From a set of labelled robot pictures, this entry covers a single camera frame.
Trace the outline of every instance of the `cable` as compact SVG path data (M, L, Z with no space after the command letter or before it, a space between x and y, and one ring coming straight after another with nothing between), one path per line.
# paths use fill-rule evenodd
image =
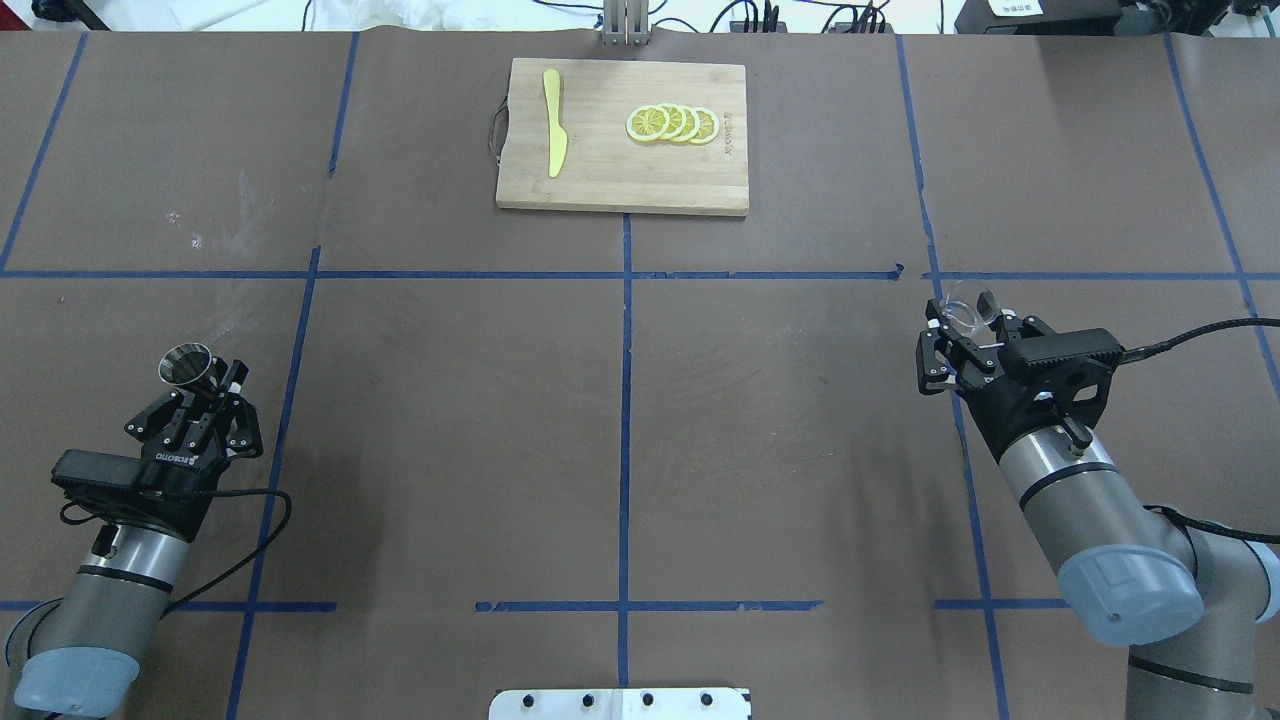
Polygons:
M859 24L858 12L859 10L865 10L867 13L869 13L872 15L869 18L872 23L882 26L881 29L878 29L878 31L873 29L873 28L868 28L868 32L884 32L883 26L888 24L888 19L884 17L884 8L888 6L888 4L892 0L884 0L879 5L876 5L874 0L872 0L872 1L869 1L867 4L865 8L863 5L851 5L849 3L829 3L828 0L797 0L797 1L799 3L806 3L809 5L823 5L823 6L827 6L827 8L836 8L837 10L841 9L841 8L854 8L854 24L855 26ZM827 28L828 29L831 27L831 20L832 19L835 19L835 15L832 15L832 18L829 18L827 20ZM849 31L845 31L845 32L858 32L858 31L849 29Z
M653 23L653 26L652 26L652 27L658 27L658 26L660 26L662 23L680 23L680 24L682 24L682 26L687 27L689 29L691 29L691 31L694 31L694 32L698 32L698 28L696 28L696 27L694 27L694 26L689 24L689 22L686 22L686 20L682 20L682 19L680 19L680 18L662 18L660 20L655 20L655 22Z
M814 3L814 5L831 5L831 3ZM841 10L852 10L854 23L855 24L858 23L858 5L838 5L836 6L835 10L831 12L829 15L827 15L827 22L822 23L822 29L819 31L820 33L826 33L828 29L831 29L831 22L836 19L836 15L838 15Z
M61 510L58 511L58 519L61 520L67 525L73 525L74 527L74 525L83 525L84 523L92 523L93 520L97 520L99 518L101 518L101 515L97 515L97 514L90 514L90 515L87 515L84 518L68 518L67 516L67 511L70 510L72 507L78 506L78 505L79 503L76 502L74 500L70 501L70 502L68 502L67 505L63 505Z
M1280 536L1268 536L1266 533L1247 533L1244 530L1235 530L1231 528L1219 525L1217 523L1210 523L1208 520L1197 520L1194 518L1188 518L1187 515L1183 515L1181 512L1174 510L1172 507L1169 507L1167 505L1143 505L1143 507L1151 510L1152 512L1158 512L1165 518L1169 518L1169 521L1180 528L1183 527L1194 528L1197 530L1208 533L1211 536L1221 536L1224 538L1233 538L1244 542L1280 544Z
M759 23L760 8L755 4L755 0L733 0L728 5L724 5L724 9L721 10L721 14L716 15L716 20L712 23L712 28L707 32L716 32L716 26L719 24L719 22L724 18L724 15L727 15L728 12L732 10L735 5L744 5L744 4L751 8L751 19L744 20L742 28L745 29L748 27L748 22L750 22L751 26Z
M44 615L41 615L40 620L36 620L36 624L32 625L31 633L27 634L27 659L28 660L31 660L31 657L35 653L35 647L32 647L32 646L35 646L35 643L36 643L36 630L38 630L40 626L45 624L45 620L49 620L50 615L52 615L54 612L58 612L58 609L61 607L61 606L63 606L63 598L58 598L58 605L50 607L49 612L45 612Z
M669 1L671 0L662 0L662 3L658 3L657 8L654 8L653 10L649 10L649 14L652 15L652 14L657 13L658 10L660 10ZM596 13L603 13L604 12L603 6L596 6L596 5L579 5L577 3L552 3L552 0L534 0L534 3L536 3L539 5L547 5L548 8L568 8L568 9L576 9L576 10L593 10L593 12L596 12Z
M275 538L280 537L280 533L284 532L285 525L289 524L289 518L293 516L293 498L289 496L289 493L274 488L200 491L200 492L184 492L184 493L173 493L161 496L169 500L182 500L182 498L196 498L196 497L247 497L255 495L279 497L282 501L284 501L284 512L280 515L280 521L275 524L274 529L271 529L271 534L266 536L266 539L259 543L259 546L255 547L252 552L242 557L239 562L232 565L225 573L218 575L212 580L209 580L207 583L182 596L174 602L170 602L169 607L165 609L164 615L168 615L174 610L178 610L179 607L187 605L196 597L212 589L215 585L218 585L227 578L234 575L241 568L252 562L255 559L257 559L259 555L262 555L266 551L268 546L270 546L275 541Z
M61 602L61 601L63 601L63 598L55 597L54 600L46 600L45 602L41 602L40 605L37 605L37 606L32 607L31 610L28 610L26 612L26 615L23 615L22 618L19 618L18 621L14 623L12 628L9 628L9 634L5 635L5 638L4 638L4 666L5 667L10 667L10 665L9 665L9 646L13 644L13 634L18 629L18 625L22 625L23 620L26 620L27 618L31 618L41 607L45 607L47 605L52 605L55 602ZM49 612L52 612L54 610L56 610L56 607L50 609ZM40 621L36 623L36 628L40 626L41 621L44 621L44 618L41 618ZM31 657L31 638L29 637L27 638L27 657Z
M1120 355L1120 364L1126 365L1129 363L1137 363L1139 360L1146 360L1148 357L1160 355L1161 352L1169 352L1170 350L1178 347L1179 345L1196 340L1202 334L1216 333L1219 331L1226 331L1231 328L1247 328L1247 327L1265 327L1265 328L1280 328L1280 320L1275 318L1236 318L1234 320L1222 320L1219 323L1210 323L1207 325L1201 325L1193 331L1187 331L1185 333L1171 337L1164 342L1157 342L1156 345L1147 345L1143 347L1135 347L1133 350L1125 350Z
M502 115L502 113L504 110L508 110L507 127L509 129L511 128L511 114L509 114L509 108L507 106L507 99L506 97L502 99L502 104L498 105L498 109L493 111L493 118L489 119L489 154L493 155L493 161L498 167L502 167L502 150L498 150L498 145L497 145L497 142L498 142L498 137L497 137L498 136L498 117Z
M72 14L76 15L76 19L84 23L84 27L90 29L111 29L106 27L102 18L97 17L93 8L86 5L83 0L65 0L65 5L70 9Z
M883 5L881 5L879 8L877 8L874 3L868 3L867 8L863 9L861 17L858 18L856 26L855 27L850 27L845 32L874 33L874 32L877 32L876 31L876 26L877 24L881 26L881 28L882 28L881 32L883 32L884 15L881 13L881 8L883 8Z
M594 13L599 13L600 10L604 9L604 8L598 8L595 5L579 5L576 3L552 3L550 0L534 0L534 3L536 3L539 5L547 5L548 8L567 8L567 9L577 9L577 10L591 10Z

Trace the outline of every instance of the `blue tape line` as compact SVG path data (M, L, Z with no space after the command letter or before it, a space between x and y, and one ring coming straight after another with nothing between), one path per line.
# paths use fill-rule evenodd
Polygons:
M820 600L652 600L631 601L632 612L809 612Z
M618 687L627 669L627 603L631 601L631 215L622 214L622 418L618 446Z
M1208 190L1208 199L1213 204L1213 214L1217 217L1217 227L1222 231L1226 252L1231 256L1231 266L1235 268L1235 275L1240 282L1240 293L1244 296L1244 305L1249 310L1249 315L1257 318L1258 306L1253 302L1253 291L1249 290L1249 281L1244 274L1244 264L1240 261L1235 237L1231 236L1231 225L1226 222L1226 213L1222 210L1222 201L1217 193L1217 184L1213 182L1213 173L1210 172L1208 160L1204 159L1204 149L1201 146L1199 132L1196 131L1196 119L1192 118L1192 109L1187 102L1183 74L1178 69L1178 54L1174 53L1174 40L1167 32L1165 33L1165 55L1169 56L1169 72L1174 78L1178 105L1183 110L1183 120L1187 123L1187 135L1190 136L1192 149L1196 151L1196 161L1199 163L1201 176L1204 177L1204 187ZM1258 348L1262 351L1262 361L1267 368L1267 375L1271 378L1271 391L1275 393L1276 400L1280 400L1280 372L1276 370L1275 356L1271 354L1271 343L1267 342L1267 336L1262 332L1262 328L1254 327L1253 336L1258 341Z
M298 329L293 336L293 356L289 360L289 378L284 386L284 402L280 407L279 430L275 433L275 450L271 457L271 474L266 487L275 489L280 483L280 466L284 459L284 439L289 432L289 419L293 415L293 395L298 387L298 369L302 365L302 346L307 337L307 322L311 318L311 297L315 293L316 273L320 269L320 249L311 251L311 264L307 266L307 284L302 291L302 309L298 311ZM271 533L271 514L275 510L275 498L266 497L262 503L262 523L259 527L257 542L261 544L266 536ZM236 652L236 670L232 674L230 697L227 701L227 720L236 720L239 708L239 694L244 684L244 667L248 664L250 639L253 635L253 605L257 603L257 593L262 582L262 565L266 555L259 555L253 560L253 577L248 584L248 607L244 610L244 623L241 626L239 650Z
M987 625L987 650L991 653L991 675L996 683L996 708L1001 720L1009 720L1009 696L1005 692L1005 669L1000 656L1000 638L996 634L996 614L991 600L991 575L987 571L987 548L982 537L982 518L978 514L978 491L973 482L973 461L969 455L969 433L964 427L960 396L951 393L951 418L960 437L960 456L964 460L964 484L969 495L969 533L973 553L978 564L978 589L982 593L983 619Z
M300 270L0 270L0 278L63 279L303 279Z
M892 270L632 272L630 278L632 281L896 281L902 277L904 270L901 264L896 264ZM321 270L317 277L320 279L625 281L627 273L611 270Z
M552 600L534 602L477 602L476 612L617 612L613 600Z
M906 68L906 46L902 36L895 36L897 42L897 67L902 77L902 104L906 106L906 127L911 140L911 159L915 163L915 187L920 197L920 222L924 224L924 236L928 240L929 278L933 281L933 296L942 300L941 268L938 266L938 249L933 240L933 223L929 220L929 209L924 202L924 163L920 160L920 140L915 127L915 106L911 102L911 82ZM978 585L982 589L984 603L991 602L991 579L987 575L987 553L982 539L982 520L978 516L978 495L973 484L973 464L969 459L969 438L964 429L964 415L960 410L960 398L951 393L951 415L955 420L956 433L960 437L960 451L964 457L965 487L969 493L969 529L973 537L973 553L978 564ZM991 675L996 685L996 708L1000 720L1009 720L1009 697L1005 692L1005 669L1000 657L1000 638L996 634L996 614L989 606L983 607L983 619L987 625L987 650L991 655Z
M933 222L929 219L929 208L924 202L924 161L920 160L920 136L915 129L915 104L911 102L911 81L906 72L906 46L902 36L895 35L897 42L897 70L902 77L902 104L906 106L906 129L911 140L911 163L915 167L915 192L920 200L920 222L924 224L924 237L929 247L929 270L938 273L938 249L933 241ZM933 295L942 300L942 282L933 278Z
M232 689L227 696L227 720L236 720L239 712L239 696L244 687L244 666L248 661L248 641L253 635L253 612L246 611L241 620L241 643L236 651L236 670L232 674Z
M759 272L759 270L677 270L635 273L637 281L896 281L906 268L895 264L892 270L818 270L818 272Z
M26 612L49 602L46 600L0 600L0 612Z
M927 273L923 279L938 281L1236 281L1235 273L975 273L946 270Z
M329 174L338 169L338 149L342 147L342 128L347 124L347 100L351 99L351 76L356 70L356 50L360 47L360 33L351 33L351 49L347 50L347 74L342 79L342 100L338 102L338 120L333 124L333 150L329 152Z
M983 600L940 600L933 603L934 610L1070 610L1071 606L1065 600L1057 597L1037 598L993 598Z
M810 612L820 600L632 600L631 612ZM623 603L612 600L549 600L520 602L477 602L476 612L620 612Z
M620 281L622 273L557 270L321 270L320 279Z
M76 44L76 54L72 55L72 64L67 68L67 78L63 79L63 90L54 102L54 113L49 117L49 127L45 128L45 137L40 141L40 150L36 151L36 160L31 164L31 173L27 174L27 186L22 188L22 199L18 200L18 209L13 214L13 223L9 224L9 234L4 241L4 250L0 250L0 270L9 264L9 255L13 252L13 243L18 240L18 229L22 227L22 217L27 214L27 202L32 191L36 190L36 178L40 177L40 168L45 164L45 154L49 152L49 142L54 138L54 128L58 127L58 118L63 114L63 105L67 104L67 95L72 90L72 81L76 79L76 69L79 68L81 55L84 54L84 44L88 42L88 33L82 32L79 42Z

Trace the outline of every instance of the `plastic knife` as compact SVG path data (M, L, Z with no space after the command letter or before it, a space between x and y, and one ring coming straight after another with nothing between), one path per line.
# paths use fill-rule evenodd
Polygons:
M568 151L568 133L559 124L559 70L543 73L543 90L547 92L547 126L550 128L547 174L556 177L564 167L564 152Z

